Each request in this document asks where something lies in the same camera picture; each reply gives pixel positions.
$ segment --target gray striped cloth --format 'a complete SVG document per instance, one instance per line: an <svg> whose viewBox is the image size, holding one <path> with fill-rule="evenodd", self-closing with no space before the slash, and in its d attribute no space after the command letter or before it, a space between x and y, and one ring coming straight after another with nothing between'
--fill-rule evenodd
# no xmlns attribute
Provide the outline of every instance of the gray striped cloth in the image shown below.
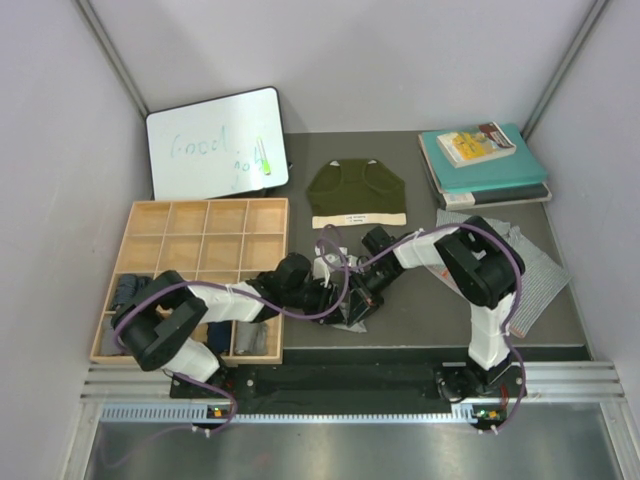
<svg viewBox="0 0 640 480"><path fill-rule="evenodd" d="M463 213L438 210L437 226L462 223L469 217ZM551 300L569 283L571 275L522 235L520 227L492 218L485 220L518 252L526 266L522 276L520 308L510 325L512 334L524 338Z"/></svg>

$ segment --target olive green tank top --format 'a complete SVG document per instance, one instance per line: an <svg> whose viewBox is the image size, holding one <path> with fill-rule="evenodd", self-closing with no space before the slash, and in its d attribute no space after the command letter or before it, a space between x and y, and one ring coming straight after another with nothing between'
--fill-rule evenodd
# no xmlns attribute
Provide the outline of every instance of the olive green tank top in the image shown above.
<svg viewBox="0 0 640 480"><path fill-rule="evenodd" d="M333 225L406 225L404 181L371 159L335 160L307 188L313 228Z"/></svg>

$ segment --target book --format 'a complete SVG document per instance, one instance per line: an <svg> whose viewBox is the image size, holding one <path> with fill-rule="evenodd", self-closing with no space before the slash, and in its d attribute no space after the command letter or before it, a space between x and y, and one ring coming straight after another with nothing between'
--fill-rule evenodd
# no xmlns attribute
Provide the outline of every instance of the book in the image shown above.
<svg viewBox="0 0 640 480"><path fill-rule="evenodd" d="M495 190L505 187L534 185L547 181L548 173L535 159L520 136L518 126L509 123L501 125L502 130L516 145L513 155L483 162L465 168L455 168L438 146L437 137L450 130L424 132L420 134L434 176L448 193Z"/></svg>
<svg viewBox="0 0 640 480"><path fill-rule="evenodd" d="M444 190L433 172L422 136L418 136L420 148L424 156L427 178L440 208L448 211L472 209L479 207L515 205L519 203L547 202L553 195L546 183L521 185L500 189L478 190L474 192L448 192Z"/></svg>
<svg viewBox="0 0 640 480"><path fill-rule="evenodd" d="M494 122L443 133L436 141L455 168L506 157L517 148Z"/></svg>

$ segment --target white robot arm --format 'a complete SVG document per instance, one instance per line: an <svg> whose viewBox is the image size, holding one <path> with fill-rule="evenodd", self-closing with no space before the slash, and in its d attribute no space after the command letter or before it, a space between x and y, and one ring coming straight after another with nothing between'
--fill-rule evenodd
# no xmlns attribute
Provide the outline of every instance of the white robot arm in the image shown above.
<svg viewBox="0 0 640 480"><path fill-rule="evenodd" d="M497 236L479 217L472 217L468 222ZM220 359L206 345L189 338L199 324L226 320L260 322L278 313L272 308L275 305L315 314L321 317L320 323L352 325L383 304L382 290L405 270L445 264L471 303L469 358L471 367L480 372L478 381L490 384L508 368L509 349L502 338L501 325L514 302L515 273L500 249L458 227L427 235L414 232L399 242L376 227L362 242L374 257L380 258L369 262L366 270L353 271L347 298L343 299L341 308L326 316L322 313L340 301L341 286L328 281L328 270L318 268L318 262L312 273L309 260L290 254L272 272L215 289L184 285L176 272L165 272L114 315L112 325L116 337L145 371L166 369L207 382L219 369ZM506 243L503 245L523 273L520 257ZM172 310L167 319L158 316L158 305ZM133 309L140 311L131 315Z"/></svg>

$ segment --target whiteboard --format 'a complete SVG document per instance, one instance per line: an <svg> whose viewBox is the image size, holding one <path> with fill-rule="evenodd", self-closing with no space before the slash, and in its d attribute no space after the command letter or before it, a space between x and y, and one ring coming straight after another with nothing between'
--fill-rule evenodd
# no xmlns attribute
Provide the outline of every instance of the whiteboard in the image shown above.
<svg viewBox="0 0 640 480"><path fill-rule="evenodd" d="M147 136L156 200L201 200L289 180L273 87L152 113Z"/></svg>

